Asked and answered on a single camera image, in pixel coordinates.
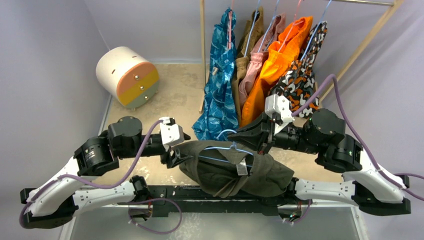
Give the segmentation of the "light blue hanger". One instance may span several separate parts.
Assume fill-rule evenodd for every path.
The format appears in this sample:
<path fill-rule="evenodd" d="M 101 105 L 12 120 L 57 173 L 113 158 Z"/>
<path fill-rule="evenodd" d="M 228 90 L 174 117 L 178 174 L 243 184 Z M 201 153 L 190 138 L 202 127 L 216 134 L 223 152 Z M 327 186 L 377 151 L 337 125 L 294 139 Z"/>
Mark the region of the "light blue hanger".
<path fill-rule="evenodd" d="M 225 130 L 222 130 L 219 133 L 219 135 L 217 136 L 217 138 L 219 138 L 224 133 L 233 133 L 233 134 L 236 134 L 237 132 L 235 130 L 233 130 L 233 129 L 225 129 Z M 237 147 L 237 143 L 234 142 L 234 141 L 232 142 L 232 144 L 229 147 L 210 146 L 210 147 L 204 148 L 204 150 L 205 151 L 206 150 L 227 150 L 227 151 L 234 150 L 234 151 L 237 151 L 237 152 L 245 153 L 245 154 L 250 155 L 250 156 L 254 156 L 254 154 L 252 152 L 250 152 L 250 151 L 239 149 Z"/>

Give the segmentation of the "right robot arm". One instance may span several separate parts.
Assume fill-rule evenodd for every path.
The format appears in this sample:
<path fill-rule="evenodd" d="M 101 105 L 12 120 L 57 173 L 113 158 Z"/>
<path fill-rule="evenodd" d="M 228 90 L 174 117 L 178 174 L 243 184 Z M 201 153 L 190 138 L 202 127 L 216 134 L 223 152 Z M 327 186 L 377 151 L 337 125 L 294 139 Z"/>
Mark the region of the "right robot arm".
<path fill-rule="evenodd" d="M 411 202 L 404 195 L 409 178 L 373 164 L 363 145 L 346 133 L 346 122 L 328 109 L 314 112 L 302 127 L 293 123 L 280 126 L 263 113 L 228 138 L 262 155 L 273 147 L 316 155 L 316 164 L 342 175 L 338 183 L 293 178 L 280 191 L 288 204 L 326 200 L 356 206 L 374 216 L 411 213 Z"/>

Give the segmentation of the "olive green shorts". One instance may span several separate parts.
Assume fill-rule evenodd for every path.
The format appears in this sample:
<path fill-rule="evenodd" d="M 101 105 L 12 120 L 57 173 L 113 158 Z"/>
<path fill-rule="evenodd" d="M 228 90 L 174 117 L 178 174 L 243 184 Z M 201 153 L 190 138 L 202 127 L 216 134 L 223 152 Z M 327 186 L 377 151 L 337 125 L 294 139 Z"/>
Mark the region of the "olive green shorts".
<path fill-rule="evenodd" d="M 230 141 L 193 140 L 174 147 L 194 156 L 179 169 L 200 188 L 214 197 L 227 198 L 239 191 L 259 197 L 276 197 L 289 186 L 294 171 L 266 153 L 256 153 L 241 144 L 237 147 L 253 156 L 235 150 L 204 150 L 207 147 L 229 147 Z"/>

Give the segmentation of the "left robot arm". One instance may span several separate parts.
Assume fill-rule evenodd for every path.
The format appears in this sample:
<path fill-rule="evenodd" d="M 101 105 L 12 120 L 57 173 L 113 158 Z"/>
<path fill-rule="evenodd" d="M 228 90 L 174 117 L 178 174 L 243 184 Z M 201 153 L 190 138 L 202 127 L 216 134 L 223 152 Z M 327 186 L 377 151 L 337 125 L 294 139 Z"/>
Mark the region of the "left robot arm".
<path fill-rule="evenodd" d="M 151 205 L 164 197 L 151 193 L 142 176 L 131 176 L 142 157 L 159 156 L 171 168 L 181 159 L 172 146 L 190 139 L 171 117 L 143 133 L 142 122 L 125 116 L 89 138 L 65 166 L 42 186 L 20 191 L 24 205 L 19 224 L 25 229 L 53 229 L 74 217 L 111 204 Z"/>

